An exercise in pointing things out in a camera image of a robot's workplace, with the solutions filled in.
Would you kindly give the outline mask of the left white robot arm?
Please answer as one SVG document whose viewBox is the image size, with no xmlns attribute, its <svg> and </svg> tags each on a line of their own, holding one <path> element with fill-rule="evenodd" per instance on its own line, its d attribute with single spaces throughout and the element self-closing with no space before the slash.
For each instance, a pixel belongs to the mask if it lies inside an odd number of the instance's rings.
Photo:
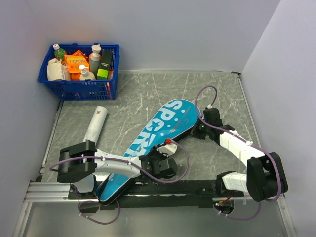
<svg viewBox="0 0 316 237">
<path fill-rule="evenodd" d="M 172 178 L 177 174 L 177 164 L 170 156 L 177 147 L 168 139 L 153 146 L 147 155 L 124 157 L 104 152 L 96 148 L 95 142 L 85 141 L 61 149 L 59 162 L 50 170 L 57 172 L 59 183 L 72 183 L 85 198 L 93 198 L 98 191 L 95 172 L 120 174 L 131 179 L 145 172 L 157 179 Z"/>
</svg>

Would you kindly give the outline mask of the blue racket cover bag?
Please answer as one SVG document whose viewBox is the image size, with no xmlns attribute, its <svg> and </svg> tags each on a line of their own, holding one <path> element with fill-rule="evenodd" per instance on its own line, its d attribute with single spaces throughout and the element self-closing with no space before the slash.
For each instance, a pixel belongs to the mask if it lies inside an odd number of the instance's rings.
<svg viewBox="0 0 316 237">
<path fill-rule="evenodd" d="M 200 114 L 200 110 L 195 109 L 194 103 L 188 100 L 167 102 L 148 121 L 123 156 L 147 155 L 153 146 L 163 144 L 166 139 L 175 143 L 190 133 Z M 135 179 L 109 173 L 109 177 L 96 190 L 97 199 L 104 205 L 112 203 Z"/>
</svg>

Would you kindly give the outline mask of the blue plastic basket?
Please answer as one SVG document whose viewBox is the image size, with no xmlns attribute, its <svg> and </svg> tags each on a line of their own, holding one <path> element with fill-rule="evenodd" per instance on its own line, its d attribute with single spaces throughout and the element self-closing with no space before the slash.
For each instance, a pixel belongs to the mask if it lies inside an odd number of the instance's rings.
<svg viewBox="0 0 316 237">
<path fill-rule="evenodd" d="M 110 68 L 114 70 L 110 80 L 93 81 L 49 81 L 47 79 L 48 61 L 55 58 L 53 46 L 50 46 L 40 68 L 38 82 L 48 87 L 60 100 L 115 100 L 119 80 L 120 46 L 118 44 L 101 44 L 102 49 L 112 52 Z"/>
</svg>

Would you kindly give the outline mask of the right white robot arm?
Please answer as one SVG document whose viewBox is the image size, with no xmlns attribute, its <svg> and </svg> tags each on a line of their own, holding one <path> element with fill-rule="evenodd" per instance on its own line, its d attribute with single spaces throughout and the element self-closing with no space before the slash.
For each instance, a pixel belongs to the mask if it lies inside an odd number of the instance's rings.
<svg viewBox="0 0 316 237">
<path fill-rule="evenodd" d="M 266 155 L 243 139 L 229 125 L 223 125 L 217 108 L 205 108 L 203 119 L 195 123 L 192 135 L 199 139 L 209 137 L 217 145 L 227 149 L 245 166 L 246 173 L 223 172 L 216 177 L 215 190 L 222 197 L 232 191 L 248 193 L 253 200 L 261 202 L 288 191 L 288 183 L 281 158 L 276 152 Z"/>
</svg>

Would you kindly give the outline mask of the white shuttlecock tube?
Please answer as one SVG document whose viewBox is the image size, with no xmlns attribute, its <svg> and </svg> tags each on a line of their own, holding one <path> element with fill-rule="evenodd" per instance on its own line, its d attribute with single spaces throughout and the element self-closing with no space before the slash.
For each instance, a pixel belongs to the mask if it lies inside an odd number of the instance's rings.
<svg viewBox="0 0 316 237">
<path fill-rule="evenodd" d="M 91 141 L 97 143 L 99 135 L 101 133 L 102 127 L 104 125 L 108 110 L 105 107 L 97 106 L 92 119 L 90 121 L 89 127 L 84 136 L 83 142 Z"/>
</svg>

